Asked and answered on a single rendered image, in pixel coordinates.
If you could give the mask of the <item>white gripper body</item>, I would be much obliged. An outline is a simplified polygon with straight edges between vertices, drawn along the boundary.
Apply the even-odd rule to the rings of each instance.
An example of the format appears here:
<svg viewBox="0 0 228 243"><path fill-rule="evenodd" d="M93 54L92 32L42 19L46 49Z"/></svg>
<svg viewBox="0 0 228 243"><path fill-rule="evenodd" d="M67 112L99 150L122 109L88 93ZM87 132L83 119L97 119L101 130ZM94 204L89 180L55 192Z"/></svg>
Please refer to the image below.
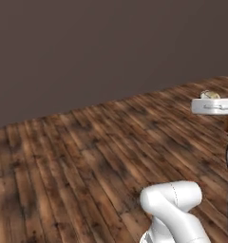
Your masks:
<svg viewBox="0 0 228 243"><path fill-rule="evenodd" d="M228 98L193 99L191 111L199 115L228 115Z"/></svg>

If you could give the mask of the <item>beige round object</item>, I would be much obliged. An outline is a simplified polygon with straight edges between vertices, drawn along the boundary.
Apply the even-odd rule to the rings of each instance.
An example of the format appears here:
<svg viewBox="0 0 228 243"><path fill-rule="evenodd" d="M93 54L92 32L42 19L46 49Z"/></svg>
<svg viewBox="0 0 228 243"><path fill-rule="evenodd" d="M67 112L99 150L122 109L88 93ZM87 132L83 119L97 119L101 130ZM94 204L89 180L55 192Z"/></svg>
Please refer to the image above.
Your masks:
<svg viewBox="0 0 228 243"><path fill-rule="evenodd" d="M220 95L214 91L210 91L210 90L203 90L200 93L200 97L202 99L219 99Z"/></svg>

